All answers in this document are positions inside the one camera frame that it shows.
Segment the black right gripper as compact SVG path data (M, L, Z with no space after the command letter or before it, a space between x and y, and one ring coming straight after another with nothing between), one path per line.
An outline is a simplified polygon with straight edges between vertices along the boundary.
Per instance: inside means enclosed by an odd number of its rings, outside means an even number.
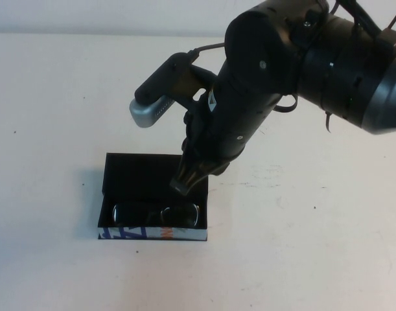
M233 76L218 76L187 125L182 160L170 186L187 195L204 178L222 174L281 98L250 90Z

